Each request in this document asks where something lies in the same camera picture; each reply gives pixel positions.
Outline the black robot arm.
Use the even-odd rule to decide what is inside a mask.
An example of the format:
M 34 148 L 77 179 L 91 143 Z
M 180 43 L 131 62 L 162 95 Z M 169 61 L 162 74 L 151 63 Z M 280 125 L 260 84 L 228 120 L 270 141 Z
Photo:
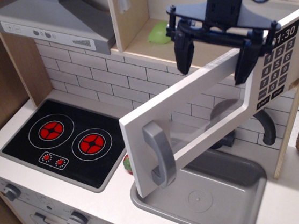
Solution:
M 239 48 L 236 85 L 246 82 L 258 59 L 273 50 L 281 25 L 250 11 L 242 1 L 207 0 L 166 9 L 170 16 L 166 35 L 174 42 L 177 68 L 183 75 L 192 64 L 195 41 Z

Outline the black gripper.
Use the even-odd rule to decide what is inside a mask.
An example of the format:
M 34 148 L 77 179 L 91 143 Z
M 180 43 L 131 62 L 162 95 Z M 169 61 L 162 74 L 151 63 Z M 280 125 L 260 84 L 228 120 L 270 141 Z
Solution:
M 243 0 L 207 0 L 200 4 L 171 5 L 167 36 L 174 42 L 178 70 L 187 75 L 194 42 L 241 47 L 235 68 L 235 85 L 245 83 L 281 25 L 248 10 Z

